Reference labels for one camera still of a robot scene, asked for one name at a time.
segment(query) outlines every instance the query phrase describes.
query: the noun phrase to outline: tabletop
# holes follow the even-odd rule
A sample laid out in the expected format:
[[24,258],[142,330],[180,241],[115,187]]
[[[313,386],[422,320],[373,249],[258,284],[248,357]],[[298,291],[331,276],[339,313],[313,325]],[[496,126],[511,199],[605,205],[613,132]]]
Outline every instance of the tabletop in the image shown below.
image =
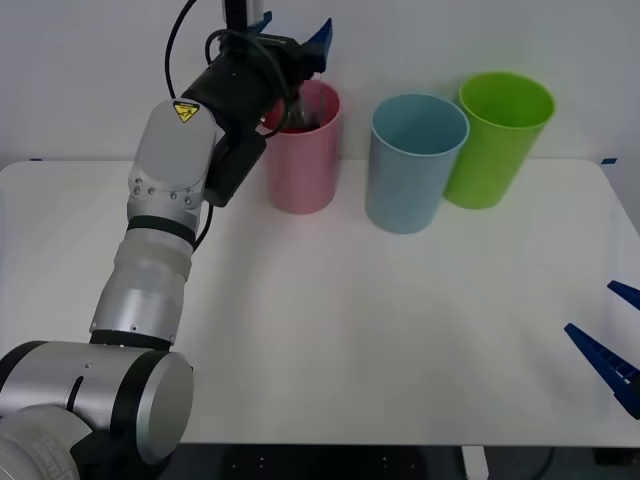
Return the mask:
[[[0,355],[88,341],[122,240],[129,162],[0,174]],[[366,161],[323,211],[268,202],[261,167],[193,258],[176,350],[185,442],[640,447],[640,427],[563,327],[640,365],[640,239],[600,169],[526,162],[495,208],[442,202],[394,235],[364,213]]]

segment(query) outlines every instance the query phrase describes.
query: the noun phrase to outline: yellow warning sticker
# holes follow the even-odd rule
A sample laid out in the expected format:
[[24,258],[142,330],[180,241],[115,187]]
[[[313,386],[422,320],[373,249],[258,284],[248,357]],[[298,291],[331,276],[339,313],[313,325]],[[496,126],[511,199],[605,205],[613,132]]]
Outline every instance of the yellow warning sticker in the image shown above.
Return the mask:
[[173,102],[173,108],[176,109],[182,123],[187,123],[191,120],[196,112],[200,109],[200,105],[194,105],[193,103]]

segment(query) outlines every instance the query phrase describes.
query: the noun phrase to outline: cup rim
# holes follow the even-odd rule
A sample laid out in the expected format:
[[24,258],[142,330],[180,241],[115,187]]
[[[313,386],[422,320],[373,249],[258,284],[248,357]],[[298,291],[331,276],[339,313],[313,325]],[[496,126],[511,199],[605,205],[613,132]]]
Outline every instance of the cup rim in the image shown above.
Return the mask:
[[[542,122],[534,124],[534,125],[527,125],[525,127],[510,127],[508,125],[500,125],[499,123],[494,123],[494,122],[491,122],[491,121],[487,120],[486,118],[481,117],[480,115],[475,113],[473,110],[471,110],[469,108],[469,106],[465,103],[464,98],[462,96],[462,90],[464,89],[465,85],[467,85],[472,80],[475,80],[476,78],[479,78],[479,77],[484,77],[486,75],[509,75],[511,77],[517,77],[517,78],[520,78],[522,80],[526,80],[528,82],[533,83],[536,87],[540,88],[549,97],[549,99],[551,100],[551,113],[549,113],[549,116],[545,120],[543,120]],[[491,70],[491,71],[488,71],[488,72],[476,73],[475,75],[470,76],[464,82],[462,82],[462,85],[460,85],[460,88],[458,89],[458,99],[460,100],[460,104],[464,107],[464,109],[473,118],[475,118],[476,120],[478,120],[478,121],[480,121],[482,123],[485,123],[485,124],[490,125],[492,127],[500,128],[502,130],[516,130],[516,131],[517,130],[534,130],[536,128],[544,127],[547,123],[549,123],[551,121],[551,119],[553,118],[553,116],[556,113],[556,100],[553,97],[553,94],[551,93],[551,90],[549,90],[546,85],[544,85],[543,83],[539,82],[535,78],[529,77],[527,75],[522,75],[522,74],[516,73],[516,72],[510,72],[509,70]]]
[[[449,106],[455,108],[458,111],[458,113],[460,113],[460,115],[462,115],[462,118],[464,119],[464,123],[467,126],[467,131],[464,134],[464,137],[462,138],[462,140],[460,140],[460,142],[457,143],[454,147],[450,148],[449,150],[445,150],[443,152],[438,152],[438,153],[413,153],[413,152],[408,152],[406,150],[402,150],[401,148],[398,148],[398,147],[394,147],[389,142],[387,142],[384,138],[382,138],[380,136],[380,134],[377,132],[376,126],[375,126],[375,122],[374,122],[374,119],[375,119],[375,116],[376,116],[376,112],[378,111],[378,109],[380,107],[382,107],[385,103],[390,102],[391,100],[395,100],[396,98],[402,98],[402,97],[410,97],[410,96],[435,98],[435,99],[440,100],[441,102],[445,102]],[[394,150],[396,152],[399,152],[399,153],[401,153],[403,155],[407,155],[407,156],[410,156],[410,157],[430,158],[430,157],[440,157],[442,155],[446,155],[448,153],[455,152],[456,150],[459,150],[460,148],[462,148],[464,146],[464,144],[467,142],[467,140],[469,139],[469,134],[471,133],[471,124],[469,123],[469,119],[467,118],[467,115],[464,113],[464,111],[459,106],[457,106],[455,103],[450,102],[449,100],[445,100],[444,98],[439,97],[438,95],[432,95],[430,93],[405,93],[403,95],[396,95],[396,96],[387,98],[384,102],[382,102],[380,105],[377,106],[377,108],[375,109],[375,111],[373,113],[373,118],[371,119],[371,131],[376,136],[376,138],[378,140],[380,140],[380,142],[382,142],[384,145],[386,145],[387,147],[389,147],[390,149],[392,149],[392,150]]]
[[[328,122],[328,123],[326,123],[325,125],[323,125],[323,126],[322,126],[322,127],[320,127],[320,128],[316,128],[315,130],[310,130],[310,131],[308,131],[308,132],[298,132],[298,133],[291,133],[291,132],[282,132],[282,131],[280,131],[280,132],[278,132],[278,134],[277,134],[276,136],[278,136],[278,137],[279,137],[279,136],[281,136],[281,135],[286,135],[286,136],[288,136],[288,137],[296,137],[296,138],[299,138],[299,137],[304,137],[304,136],[307,136],[307,135],[317,134],[317,133],[322,132],[322,131],[324,131],[325,129],[329,128],[331,125],[333,125],[336,121],[338,121],[338,118],[340,118],[340,115],[342,115],[342,100],[340,99],[340,95],[338,94],[338,91],[337,91],[335,88],[333,88],[333,87],[332,87],[331,85],[329,85],[327,82],[322,81],[322,80],[318,80],[318,79],[316,79],[316,78],[311,78],[311,79],[309,79],[309,80],[305,80],[305,83],[306,83],[306,82],[313,82],[313,83],[317,83],[317,84],[320,84],[320,85],[322,85],[322,86],[324,86],[324,87],[328,88],[329,90],[331,90],[331,91],[336,95],[336,97],[338,98],[338,111],[336,112],[336,114],[334,115],[334,117],[333,117],[331,120],[329,120],[329,122]],[[267,131],[267,132],[272,132],[272,131],[273,131],[273,130],[271,130],[270,128],[265,127],[264,125],[260,125],[260,127],[261,127],[261,128],[263,128],[263,129],[264,129],[265,131]]]

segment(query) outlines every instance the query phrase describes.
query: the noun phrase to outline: plastic cup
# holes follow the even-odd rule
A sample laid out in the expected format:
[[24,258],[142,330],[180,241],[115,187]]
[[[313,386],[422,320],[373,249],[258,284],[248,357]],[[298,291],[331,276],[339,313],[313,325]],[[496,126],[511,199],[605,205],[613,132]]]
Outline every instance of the plastic cup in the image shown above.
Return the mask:
[[465,208],[496,205],[553,116],[553,96],[543,85],[509,72],[468,79],[459,101],[471,122],[444,196]]
[[431,223],[469,121],[453,103],[410,94],[382,103],[373,116],[366,211],[394,233]]
[[[328,84],[308,80],[300,95],[303,105],[316,113],[320,128],[283,129],[267,141],[264,159],[273,205],[285,212],[307,214],[322,210],[335,195],[342,118],[338,94]],[[275,128],[281,115],[282,104],[266,116],[264,126]]]

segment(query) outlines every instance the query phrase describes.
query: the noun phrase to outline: pink cup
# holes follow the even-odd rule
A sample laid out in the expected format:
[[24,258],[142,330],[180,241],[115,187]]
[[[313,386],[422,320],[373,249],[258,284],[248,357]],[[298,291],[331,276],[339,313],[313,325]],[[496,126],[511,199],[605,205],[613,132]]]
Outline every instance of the pink cup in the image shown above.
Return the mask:
[[[267,186],[274,206],[289,213],[322,210],[336,192],[342,134],[340,99],[319,80],[307,80],[300,89],[303,104],[318,112],[320,128],[305,132],[283,129],[267,141]],[[266,116],[264,126],[275,128],[282,103]]]

